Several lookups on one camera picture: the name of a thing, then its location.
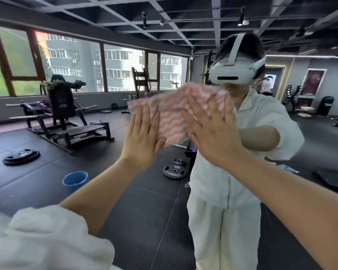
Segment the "white pants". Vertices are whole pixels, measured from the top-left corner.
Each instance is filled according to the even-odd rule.
[[[198,270],[257,269],[260,202],[222,209],[192,192],[187,207]]]

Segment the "chevron pattern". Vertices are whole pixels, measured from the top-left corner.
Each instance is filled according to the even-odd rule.
[[[137,99],[129,102],[129,109],[135,114],[138,106],[148,104],[150,107],[150,120],[154,114],[160,112],[160,123],[158,138],[165,137],[165,145],[181,143],[188,139],[188,124],[182,117],[180,110],[187,110],[194,118],[193,110],[190,108],[188,99],[193,95],[204,111],[210,116],[208,99],[214,95],[222,117],[224,117],[224,99],[229,93],[215,86],[204,86],[196,83],[187,83],[172,92],[165,92],[148,99]]]

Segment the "ceiling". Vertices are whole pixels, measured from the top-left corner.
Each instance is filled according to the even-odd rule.
[[[253,32],[267,54],[338,55],[338,0],[0,1],[196,52],[216,49],[231,34]],[[248,25],[238,26],[241,8]]]

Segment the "white shirt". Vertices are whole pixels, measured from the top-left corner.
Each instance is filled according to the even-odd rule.
[[[113,260],[111,242],[89,235],[84,218],[60,206],[19,210],[0,229],[0,270],[119,269]]]
[[[262,81],[262,90],[260,92],[261,93],[271,92],[270,86],[271,86],[270,80],[268,80],[268,79],[263,80]]]
[[[238,110],[236,126],[243,129],[264,125],[278,130],[280,142],[270,152],[253,152],[260,158],[289,160],[304,143],[298,124],[290,119],[279,100],[250,89]],[[260,202],[228,172],[205,160],[199,151],[190,175],[190,187],[201,199],[224,209]]]

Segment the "white vr headset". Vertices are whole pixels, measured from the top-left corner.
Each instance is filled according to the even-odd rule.
[[[248,84],[258,69],[265,64],[266,56],[256,62],[248,58],[237,57],[244,35],[245,33],[237,35],[229,58],[223,58],[210,68],[209,79],[213,84]]]

